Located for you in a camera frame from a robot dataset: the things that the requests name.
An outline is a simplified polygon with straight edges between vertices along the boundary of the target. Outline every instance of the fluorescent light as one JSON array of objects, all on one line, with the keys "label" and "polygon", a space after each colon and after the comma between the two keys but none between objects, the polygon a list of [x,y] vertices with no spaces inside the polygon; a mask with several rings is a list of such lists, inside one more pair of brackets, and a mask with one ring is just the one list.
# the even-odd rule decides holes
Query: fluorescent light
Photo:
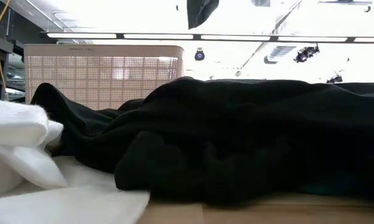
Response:
[{"label": "fluorescent light", "polygon": [[125,34],[126,39],[190,39],[194,37],[190,34]]},{"label": "fluorescent light", "polygon": [[354,42],[374,42],[374,37],[356,38]]},{"label": "fluorescent light", "polygon": [[77,34],[77,33],[48,33],[51,38],[72,38],[72,39],[116,39],[116,34]]},{"label": "fluorescent light", "polygon": [[296,42],[345,42],[347,37],[278,37],[278,41]]},{"label": "fluorescent light", "polygon": [[204,40],[256,40],[266,41],[269,40],[268,36],[243,36],[243,35],[202,35]]},{"label": "fluorescent light", "polygon": [[349,6],[353,6],[353,5],[356,5],[356,6],[367,6],[367,5],[371,5],[373,4],[373,1],[372,0],[361,0],[361,1],[357,1],[357,2],[354,2],[354,1],[351,1],[351,2],[348,2],[348,1],[338,1],[338,0],[322,0],[322,1],[319,1],[318,2],[319,4],[329,4],[329,3],[333,3],[333,4],[336,4],[336,5],[349,5]]}]

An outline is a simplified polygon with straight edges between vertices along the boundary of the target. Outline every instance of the white towel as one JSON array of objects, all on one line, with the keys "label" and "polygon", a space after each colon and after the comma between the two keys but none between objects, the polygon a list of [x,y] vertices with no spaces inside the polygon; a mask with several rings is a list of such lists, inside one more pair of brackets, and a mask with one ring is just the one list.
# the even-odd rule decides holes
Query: white towel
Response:
[{"label": "white towel", "polygon": [[59,143],[62,129],[39,106],[0,101],[0,194],[20,184],[21,177],[45,189],[67,185],[44,151],[47,144]]},{"label": "white towel", "polygon": [[54,161],[69,187],[42,190],[22,183],[0,197],[0,224],[134,224],[148,204],[149,192],[120,191],[113,174],[86,167],[74,157]]}]

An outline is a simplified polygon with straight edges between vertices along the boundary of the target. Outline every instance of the ceiling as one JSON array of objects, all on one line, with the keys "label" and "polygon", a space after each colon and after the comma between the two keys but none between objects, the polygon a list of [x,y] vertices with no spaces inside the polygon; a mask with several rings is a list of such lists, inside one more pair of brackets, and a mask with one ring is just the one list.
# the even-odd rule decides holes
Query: ceiling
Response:
[{"label": "ceiling", "polygon": [[[186,0],[100,0],[94,1],[94,4],[84,0],[12,0],[11,7],[44,30],[51,32],[268,34],[274,28],[276,19],[286,14],[296,1],[271,0],[271,7],[254,7],[251,0],[220,0],[219,7],[207,22],[192,30],[187,29]],[[299,10],[293,12],[288,19],[288,24],[281,34],[374,35],[374,0],[372,6],[370,13],[364,13],[365,4],[332,4],[319,3],[318,0],[303,0]],[[93,40],[90,43],[179,45],[185,50],[184,62],[187,75],[201,79],[208,79],[211,76],[236,78],[235,73],[260,45],[260,43],[246,42],[155,40]],[[292,54],[296,53],[292,50],[282,63],[264,64],[264,57],[276,46],[276,44],[266,45],[264,50],[255,55],[249,66],[246,66],[243,75],[239,78],[270,78],[274,74],[277,74],[274,78],[285,78],[293,74],[297,79],[305,78],[308,82],[316,82],[321,78],[319,73],[334,74],[333,67],[336,65],[332,65],[332,68],[325,66],[325,68],[321,66],[322,63],[327,63],[329,58],[335,57],[334,61],[344,64],[345,55],[348,55],[346,52],[350,52],[349,55],[357,55],[357,52],[362,49],[362,47],[358,49],[344,47],[354,50],[342,50],[345,55],[336,57],[335,55],[338,55],[341,50],[336,50],[334,45],[323,46],[326,50],[321,54],[327,55],[326,57],[317,57],[298,67],[291,63]],[[203,48],[206,59],[196,62],[194,54],[200,47]],[[312,70],[315,66],[320,66],[322,70],[316,69],[318,75],[307,78],[304,71],[309,68]]]},{"label": "ceiling", "polygon": [[[209,19],[192,30],[188,30],[186,0],[101,0],[94,4],[84,0],[12,0],[11,7],[51,32],[268,34],[276,19],[286,14],[296,1],[271,0],[271,7],[255,7],[251,0],[221,0]],[[195,76],[203,75],[203,79],[212,73],[218,77],[234,75],[260,45],[155,40],[93,40],[90,43],[179,45],[185,50],[186,70],[194,71]],[[203,48],[206,54],[203,62],[194,60],[197,48]]]}]

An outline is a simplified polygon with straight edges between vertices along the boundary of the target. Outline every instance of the ceiling fixture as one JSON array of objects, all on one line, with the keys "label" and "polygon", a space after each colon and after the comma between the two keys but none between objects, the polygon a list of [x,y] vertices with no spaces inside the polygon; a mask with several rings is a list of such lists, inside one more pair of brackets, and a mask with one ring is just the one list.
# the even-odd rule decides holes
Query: ceiling fixture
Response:
[{"label": "ceiling fixture", "polygon": [[312,58],[315,54],[319,53],[318,44],[315,47],[304,47],[297,52],[297,56],[293,59],[296,63],[306,62],[307,59]]},{"label": "ceiling fixture", "polygon": [[213,34],[107,34],[79,32],[41,32],[41,37],[53,39],[117,39],[117,40],[195,40],[216,42],[271,42],[322,44],[374,44],[374,37],[319,37],[297,35],[213,35]]},{"label": "ceiling fixture", "polygon": [[340,5],[348,5],[348,6],[367,6],[369,4],[373,4],[373,0],[359,0],[359,1],[354,1],[354,0],[319,0],[318,3],[321,4],[340,4]]},{"label": "ceiling fixture", "polygon": [[101,33],[47,33],[47,36],[55,39],[116,39],[116,34]]},{"label": "ceiling fixture", "polygon": [[201,48],[197,49],[197,52],[195,53],[195,60],[196,61],[205,60],[205,53],[203,52]]}]

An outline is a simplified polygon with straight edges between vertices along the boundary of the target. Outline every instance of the black fabric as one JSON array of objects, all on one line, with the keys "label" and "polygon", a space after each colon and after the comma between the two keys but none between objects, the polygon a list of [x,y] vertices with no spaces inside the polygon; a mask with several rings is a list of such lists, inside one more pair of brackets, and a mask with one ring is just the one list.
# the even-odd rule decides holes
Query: black fabric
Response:
[{"label": "black fabric", "polygon": [[218,7],[218,0],[188,0],[188,28],[202,25]]},{"label": "black fabric", "polygon": [[374,200],[374,83],[180,78],[118,110],[41,84],[64,124],[60,155],[114,172],[123,190],[238,203],[275,191]]}]

